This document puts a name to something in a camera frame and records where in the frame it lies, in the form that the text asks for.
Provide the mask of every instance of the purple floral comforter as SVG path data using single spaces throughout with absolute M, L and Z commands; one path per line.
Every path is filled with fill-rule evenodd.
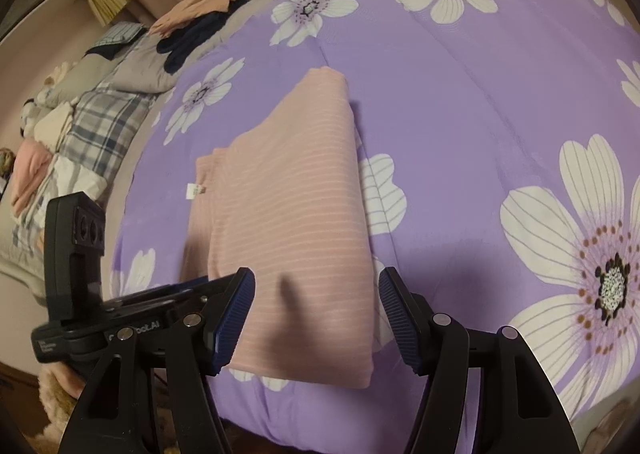
M 376 269 L 468 327 L 516 326 L 573 418 L 640 371 L 638 61 L 608 0 L 278 0 L 185 71 L 156 119 L 114 292 L 176 282 L 196 158 L 328 65 L 350 87 Z M 372 339 L 366 390 L 225 370 L 220 414 L 302 450 L 401 453 L 424 380 L 380 308 Z M 472 376 L 460 453 L 477 391 Z

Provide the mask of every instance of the camera lens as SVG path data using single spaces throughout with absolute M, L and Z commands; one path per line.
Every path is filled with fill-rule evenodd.
M 82 216 L 80 219 L 80 239 L 86 241 L 86 235 L 89 233 L 88 225 L 86 224 L 86 217 Z
M 95 224 L 95 221 L 91 222 L 89 233 L 91 235 L 91 244 L 95 244 L 98 241 L 98 225 Z

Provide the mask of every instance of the metal screw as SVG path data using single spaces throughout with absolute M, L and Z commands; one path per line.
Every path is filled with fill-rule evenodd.
M 433 321 L 438 326 L 448 326 L 451 324 L 451 317 L 446 313 L 436 313 L 436 315 L 433 316 Z
M 118 338 L 120 340 L 127 340 L 133 336 L 133 329 L 131 328 L 122 328 L 118 331 Z
M 182 319 L 182 323 L 187 326 L 187 328 L 197 326 L 200 322 L 202 322 L 202 317 L 197 313 L 191 313 Z
M 516 338 L 518 338 L 518 331 L 511 326 L 505 326 L 504 328 L 502 328 L 502 334 L 509 340 L 515 340 Z

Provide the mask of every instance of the clothing tag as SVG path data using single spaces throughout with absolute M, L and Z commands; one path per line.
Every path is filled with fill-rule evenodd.
M 187 183 L 187 199 L 195 199 L 198 194 L 202 194 L 205 191 L 202 185 L 197 183 Z

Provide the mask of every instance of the pink striped cloth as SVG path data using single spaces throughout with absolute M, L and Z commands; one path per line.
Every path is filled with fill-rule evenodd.
M 309 70 L 263 123 L 196 169 L 206 190 L 191 208 L 182 278 L 240 266 L 256 276 L 230 367 L 367 387 L 374 272 L 344 76 Z

